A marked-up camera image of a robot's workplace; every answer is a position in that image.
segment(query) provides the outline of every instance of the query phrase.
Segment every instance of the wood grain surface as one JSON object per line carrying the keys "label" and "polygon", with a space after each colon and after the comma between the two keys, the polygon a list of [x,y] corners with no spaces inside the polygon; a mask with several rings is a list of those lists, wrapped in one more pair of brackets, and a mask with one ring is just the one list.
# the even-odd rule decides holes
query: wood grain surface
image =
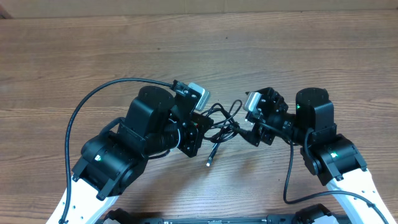
{"label": "wood grain surface", "polygon": [[[63,143],[80,100],[121,77],[195,82],[211,91],[207,108],[229,108],[245,91],[274,87],[294,112],[302,88],[326,88],[338,132],[368,163],[385,204],[398,218],[398,11],[91,17],[0,21],[0,223],[44,223],[65,190]],[[82,145],[124,116],[141,83],[110,86],[79,112],[71,164]],[[245,112],[237,121],[245,128]],[[168,218],[294,213],[332,196],[286,205],[289,148],[211,144],[189,159],[172,152],[146,171],[112,208]],[[325,190],[295,148],[288,198]]]}

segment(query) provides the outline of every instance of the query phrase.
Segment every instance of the wooden tabletop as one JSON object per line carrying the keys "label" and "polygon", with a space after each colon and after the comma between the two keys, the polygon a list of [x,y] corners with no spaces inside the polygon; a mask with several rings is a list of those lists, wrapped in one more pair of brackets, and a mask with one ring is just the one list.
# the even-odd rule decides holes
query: wooden tabletop
{"label": "wooden tabletop", "polygon": [[[398,218],[398,11],[89,17],[0,21],[0,223],[44,223],[65,190],[63,143],[75,106],[121,77],[195,82],[209,108],[245,91],[274,87],[294,113],[302,88],[326,88],[338,132],[353,141],[381,197]],[[141,83],[110,86],[90,99],[72,130],[71,166],[84,143],[124,116]],[[236,120],[244,128],[245,112]],[[175,151],[150,161],[112,208],[169,218],[294,213],[282,200],[289,148],[236,137],[205,163]],[[295,148],[288,198],[325,190]]]}

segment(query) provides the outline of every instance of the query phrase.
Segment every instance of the wooden table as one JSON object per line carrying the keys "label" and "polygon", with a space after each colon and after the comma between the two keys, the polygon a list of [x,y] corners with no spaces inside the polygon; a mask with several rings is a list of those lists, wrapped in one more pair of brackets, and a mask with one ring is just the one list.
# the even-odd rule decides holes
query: wooden table
{"label": "wooden table", "polygon": [[[326,88],[338,132],[368,163],[381,197],[398,218],[398,11],[280,12],[89,17],[0,21],[0,223],[43,223],[65,190],[63,142],[72,111],[96,86],[143,77],[198,83],[207,108],[229,108],[267,86],[294,112],[302,88]],[[71,165],[82,145],[124,116],[140,83],[111,86],[87,102],[72,131]],[[245,128],[245,112],[237,121]],[[173,152],[150,161],[113,209],[169,218],[294,213],[332,196],[286,205],[289,148],[280,139],[253,147],[241,137],[189,159]],[[324,190],[295,149],[288,198]]]}

